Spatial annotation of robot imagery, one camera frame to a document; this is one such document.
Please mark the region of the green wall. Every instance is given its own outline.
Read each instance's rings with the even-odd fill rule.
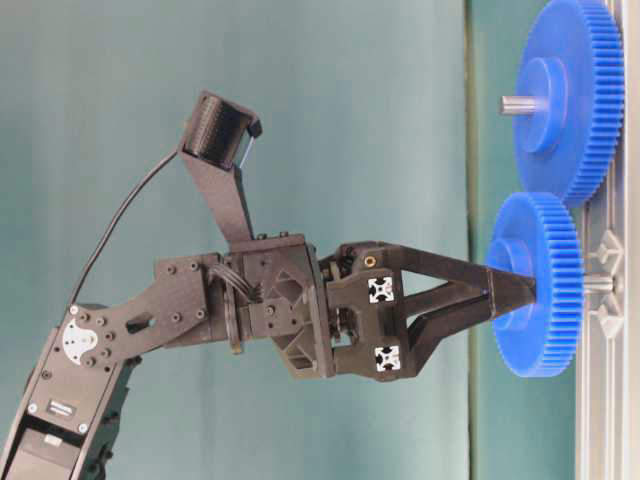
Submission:
[[[500,95],[515,88],[520,52],[543,0],[467,0],[468,161],[472,255],[491,240],[502,202],[520,190],[511,122]],[[503,364],[490,325],[471,335],[472,478],[571,479],[574,368],[552,379],[521,379]]]
[[[258,232],[466,257],[463,42],[461,0],[2,2],[0,432],[98,235],[202,88],[263,118],[245,168]],[[224,249],[175,162],[81,298],[122,302],[155,258]],[[467,353],[458,335],[418,379],[378,385],[293,381],[268,342],[154,352],[109,478],[468,478]]]

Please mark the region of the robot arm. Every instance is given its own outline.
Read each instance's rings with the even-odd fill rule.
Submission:
[[[28,382],[0,479],[106,478],[128,379],[159,347],[228,341],[241,353],[270,338],[296,378],[392,381],[416,376],[443,338],[536,301],[531,277],[399,245],[345,244],[318,260],[302,235],[254,239],[233,162],[245,131],[260,134],[255,114],[204,92],[178,150],[229,253],[161,260],[123,305],[71,305]],[[445,283],[405,296],[403,271]]]

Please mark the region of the blue gear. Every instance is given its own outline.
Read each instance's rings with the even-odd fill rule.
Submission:
[[[540,12],[516,95],[536,99],[534,114],[513,121],[524,189],[580,206],[607,174],[623,116],[620,33],[600,0],[552,0]]]
[[[550,193],[514,193],[498,214],[487,265],[533,276],[536,303],[496,318],[507,366],[521,377],[551,377],[571,362],[582,324],[583,268],[573,221]]]

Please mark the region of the black cable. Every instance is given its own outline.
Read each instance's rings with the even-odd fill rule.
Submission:
[[[89,259],[87,260],[87,263],[85,263],[84,267],[82,268],[82,272],[80,273],[80,277],[78,278],[78,281],[76,282],[76,285],[73,288],[73,291],[71,293],[71,297],[69,297],[69,302],[67,304],[67,308],[70,307],[71,305],[73,305],[74,303],[76,303],[76,300],[78,299],[78,295],[80,294],[80,290],[82,289],[82,286],[84,285],[84,282],[87,279],[87,275],[89,275],[89,272],[91,271],[91,268],[93,267],[93,264],[96,263],[96,260],[98,259],[98,257],[102,253],[102,251],[104,250],[104,247],[107,244],[107,242],[109,241],[109,238],[111,237],[111,234],[113,233],[113,230],[116,228],[116,225],[118,225],[118,222],[120,221],[120,218],[122,218],[122,215],[127,210],[129,205],[131,204],[131,202],[138,196],[138,193],[140,193],[140,191],[144,188],[144,186],[147,183],[149,183],[149,180],[151,180],[153,177],[155,177],[155,175],[160,170],[162,170],[171,160],[173,160],[173,158],[176,156],[177,153],[178,153],[177,150],[173,150],[166,157],[164,157],[162,160],[160,160],[160,163],[158,163],[155,167],[153,167],[151,170],[149,170],[149,172],[142,178],[142,180],[140,180],[136,184],[136,186],[133,187],[133,190],[131,190],[131,192],[129,192],[129,195],[127,195],[127,198],[125,198],[124,201],[120,204],[120,207],[118,207],[118,210],[116,210],[116,213],[113,216],[113,218],[111,219],[111,222],[109,222],[109,225],[107,226],[107,229],[102,234],[102,237],[100,237],[100,241],[98,242],[98,246],[93,251],[93,253],[89,257]]]

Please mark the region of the metal shaft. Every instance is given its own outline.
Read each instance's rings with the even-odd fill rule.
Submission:
[[[609,275],[586,274],[584,291],[587,294],[613,292],[613,278]]]
[[[536,111],[536,100],[533,97],[500,97],[500,113],[502,115],[531,115]]]

